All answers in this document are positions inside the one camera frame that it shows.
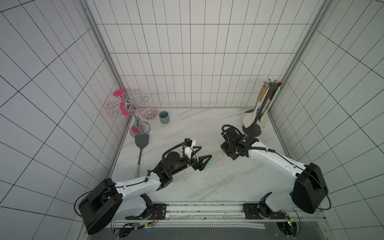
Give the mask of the cream slotted turner green handle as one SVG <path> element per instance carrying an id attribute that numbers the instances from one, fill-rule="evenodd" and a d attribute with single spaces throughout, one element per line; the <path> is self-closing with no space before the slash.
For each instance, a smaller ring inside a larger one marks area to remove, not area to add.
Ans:
<path id="1" fill-rule="evenodd" d="M 273 92 L 272 92 L 272 94 L 270 96 L 270 101 L 269 101 L 266 109 L 264 110 L 264 112 L 262 114 L 262 117 L 260 119 L 260 127 L 261 127 L 262 130 L 265 128 L 265 126 L 267 124 L 267 113 L 268 113 L 269 109 L 271 108 L 271 106 L 273 104 L 273 101 L 276 98 L 275 95 L 276 95 L 276 93 L 279 92 L 281 85 L 282 85 L 281 82 L 277 83 L 277 88 L 275 90 L 273 90 Z"/>

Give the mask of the grey spatula green handle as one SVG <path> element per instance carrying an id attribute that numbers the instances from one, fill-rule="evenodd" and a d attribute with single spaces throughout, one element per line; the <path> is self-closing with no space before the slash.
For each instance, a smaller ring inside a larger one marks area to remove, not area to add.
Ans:
<path id="1" fill-rule="evenodd" d="M 135 143 L 136 146 L 140 149 L 139 158 L 138 158 L 138 164 L 136 168 L 135 178 L 138 178 L 140 175 L 140 166 L 141 166 L 141 159 L 142 159 L 142 152 L 143 149 L 148 145 L 149 143 L 149 135 L 136 135 L 135 136 Z"/>

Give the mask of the cream spatula green handle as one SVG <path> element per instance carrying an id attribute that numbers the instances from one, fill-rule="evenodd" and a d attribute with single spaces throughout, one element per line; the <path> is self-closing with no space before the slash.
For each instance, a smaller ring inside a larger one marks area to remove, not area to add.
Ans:
<path id="1" fill-rule="evenodd" d="M 216 157 L 214 160 L 210 161 L 204 168 L 204 170 L 206 171 L 207 169 L 209 169 L 210 167 L 212 167 L 219 159 L 221 159 L 225 154 L 224 153 L 221 153 L 218 157 Z"/>

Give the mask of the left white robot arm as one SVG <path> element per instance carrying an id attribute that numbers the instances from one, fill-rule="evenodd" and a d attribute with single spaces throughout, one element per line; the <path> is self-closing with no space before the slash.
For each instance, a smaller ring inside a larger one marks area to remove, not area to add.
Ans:
<path id="1" fill-rule="evenodd" d="M 125 217 L 145 220 L 151 217 L 154 204 L 148 194 L 167 187 L 174 175 L 188 167 L 203 171 L 212 155 L 197 157 L 201 149 L 201 146 L 178 144 L 167 150 L 146 176 L 124 182 L 107 178 L 93 190 L 79 196 L 74 209 L 82 217 L 88 235 L 100 232 L 114 220 Z"/>

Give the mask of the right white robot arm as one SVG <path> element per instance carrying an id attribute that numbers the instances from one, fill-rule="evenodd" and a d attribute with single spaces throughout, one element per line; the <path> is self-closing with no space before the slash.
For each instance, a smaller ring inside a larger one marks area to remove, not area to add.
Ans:
<path id="1" fill-rule="evenodd" d="M 232 160 L 247 157 L 257 160 L 280 174 L 291 187 L 278 193 L 265 194 L 258 203 L 257 213 L 263 219 L 285 209 L 298 208 L 307 214 L 319 209 L 329 190 L 321 168 L 305 165 L 268 148 L 258 139 L 242 134 L 232 125 L 222 126 L 223 152 Z"/>

